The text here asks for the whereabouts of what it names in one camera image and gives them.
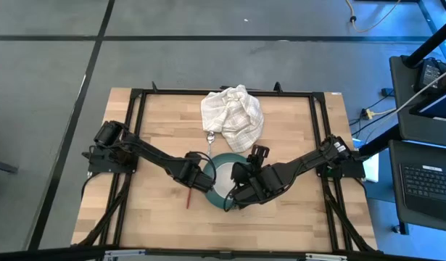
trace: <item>laptop keyboard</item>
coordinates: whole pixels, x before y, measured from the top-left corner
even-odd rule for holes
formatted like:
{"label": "laptop keyboard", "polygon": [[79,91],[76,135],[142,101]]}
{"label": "laptop keyboard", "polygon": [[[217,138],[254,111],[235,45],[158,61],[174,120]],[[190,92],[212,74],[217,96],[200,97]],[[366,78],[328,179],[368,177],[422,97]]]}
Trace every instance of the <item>laptop keyboard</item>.
{"label": "laptop keyboard", "polygon": [[446,201],[446,172],[400,165],[405,193]]}

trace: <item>white cable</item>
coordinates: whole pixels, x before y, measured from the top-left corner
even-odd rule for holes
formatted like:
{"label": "white cable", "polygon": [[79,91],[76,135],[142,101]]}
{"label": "white cable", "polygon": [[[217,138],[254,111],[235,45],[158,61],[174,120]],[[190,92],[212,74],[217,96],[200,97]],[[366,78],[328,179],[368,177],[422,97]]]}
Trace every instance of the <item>white cable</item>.
{"label": "white cable", "polygon": [[[348,7],[350,8],[351,17],[354,17],[354,16],[355,16],[355,10],[353,9],[352,3],[350,3],[350,0],[345,0],[345,1],[347,2]],[[369,30],[375,28],[378,24],[380,24],[382,21],[384,21],[384,19],[385,19],[388,15],[390,15],[390,13],[395,9],[395,7],[397,7],[397,5],[398,5],[401,1],[402,1],[402,0],[398,0],[398,1],[394,4],[394,6],[390,9],[390,11],[389,11],[386,15],[384,15],[384,17],[381,18],[375,25],[371,26],[370,28],[365,29],[365,30],[358,30],[358,29],[356,28],[356,26],[355,26],[355,20],[352,20],[353,28],[355,29],[355,31],[357,31],[357,33],[364,33],[364,32],[367,32],[367,31],[369,31]]]}
{"label": "white cable", "polygon": [[386,113],[391,112],[391,111],[394,111],[394,110],[396,110],[396,108],[388,109],[388,110],[385,111],[385,112],[375,112],[374,115],[382,115],[382,114],[386,114]]}
{"label": "white cable", "polygon": [[388,119],[390,119],[393,115],[396,115],[400,110],[402,110],[403,108],[406,107],[406,105],[408,105],[411,101],[413,101],[419,94],[421,94],[423,91],[425,91],[427,88],[429,88],[430,86],[432,86],[432,84],[436,83],[438,80],[442,79],[444,76],[446,76],[446,72],[443,73],[441,76],[439,76],[437,79],[433,80],[430,84],[426,85],[424,88],[422,88],[420,91],[418,91],[415,95],[413,95],[413,97],[411,97],[409,100],[406,101],[406,103],[404,103],[402,106],[400,106],[400,108],[398,108],[397,110],[395,110],[393,113],[389,114],[389,116],[387,116],[386,119],[382,120],[368,135],[368,138],[366,138],[365,140],[365,144],[368,143],[368,139],[369,137],[371,137],[371,135],[373,134],[373,132],[375,130],[377,130],[379,127],[382,126],[382,124],[384,124]]}

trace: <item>wooden tabletop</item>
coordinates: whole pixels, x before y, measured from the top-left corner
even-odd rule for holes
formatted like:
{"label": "wooden tabletop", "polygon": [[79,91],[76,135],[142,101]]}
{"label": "wooden tabletop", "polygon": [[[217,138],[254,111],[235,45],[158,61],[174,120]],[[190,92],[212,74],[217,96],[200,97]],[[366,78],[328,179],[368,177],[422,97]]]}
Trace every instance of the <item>wooden tabletop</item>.
{"label": "wooden tabletop", "polygon": [[[111,90],[104,120],[124,121],[130,92],[129,88]],[[202,130],[200,114],[203,98],[198,95],[147,95],[140,137],[175,157],[183,157],[188,151],[206,152],[206,133]],[[288,162],[315,149],[308,99],[258,99],[265,124],[256,144],[270,148],[265,164]],[[341,136],[352,148],[342,95],[326,93],[326,106],[332,133]],[[316,108],[322,139],[319,104]],[[212,155],[224,152],[231,152],[231,149],[224,137],[217,134]],[[249,151],[241,154],[247,156]],[[87,185],[73,243],[84,239],[103,215],[111,180],[112,175],[106,173]],[[363,188],[353,179],[343,179],[342,190],[348,218],[366,242],[376,248]],[[313,170],[300,175],[288,192],[273,201],[227,213],[211,205],[199,191],[192,193],[190,207],[186,209],[188,191],[163,169],[140,159],[132,178],[120,245],[164,249],[331,251],[321,181]],[[112,241],[116,217],[112,220],[107,242]],[[335,221],[339,246],[344,248],[339,219],[335,217]]]}

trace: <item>white towel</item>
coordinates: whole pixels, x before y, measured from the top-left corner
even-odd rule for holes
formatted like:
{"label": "white towel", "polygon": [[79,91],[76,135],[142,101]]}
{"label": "white towel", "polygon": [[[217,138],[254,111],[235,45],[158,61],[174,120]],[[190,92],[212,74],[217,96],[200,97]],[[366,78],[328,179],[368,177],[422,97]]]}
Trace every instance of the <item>white towel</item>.
{"label": "white towel", "polygon": [[204,131],[223,134],[234,152],[244,152],[259,139],[265,118],[260,102],[249,95],[245,86],[214,93],[201,104]]}

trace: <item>concrete floor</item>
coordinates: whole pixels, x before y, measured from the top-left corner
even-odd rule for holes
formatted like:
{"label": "concrete floor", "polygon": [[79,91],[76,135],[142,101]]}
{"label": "concrete floor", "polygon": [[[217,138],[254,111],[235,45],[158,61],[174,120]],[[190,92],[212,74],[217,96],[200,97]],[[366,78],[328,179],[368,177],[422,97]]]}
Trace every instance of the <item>concrete floor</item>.
{"label": "concrete floor", "polygon": [[[441,26],[446,19],[441,4],[438,0],[424,2],[431,14],[437,14],[434,22]],[[0,35],[96,35],[106,6],[107,0],[0,0]],[[392,4],[357,1],[354,7],[358,27],[364,28],[379,20]],[[117,0],[107,35],[358,36],[347,23],[349,16],[344,1]],[[430,36],[431,31],[417,4],[401,4],[364,35]],[[87,170],[80,153],[98,131],[111,87],[149,88],[153,80],[158,88],[243,83],[249,88],[272,89],[280,81],[286,91],[342,92],[349,119],[353,119],[361,108],[380,99],[381,88],[392,87],[389,57],[410,54],[419,44],[104,42],[41,247],[70,243]],[[0,173],[0,252],[25,248],[93,46],[90,41],[0,41],[0,160],[20,167],[17,175]],[[439,49],[432,56],[443,59]],[[374,109],[394,106],[388,99]],[[389,121],[380,131],[393,123]],[[361,137],[368,133],[364,130]],[[395,215],[395,209],[393,213],[392,207],[370,210],[381,250],[419,255],[411,247],[396,249],[389,238],[398,235],[377,225],[379,218]]]}

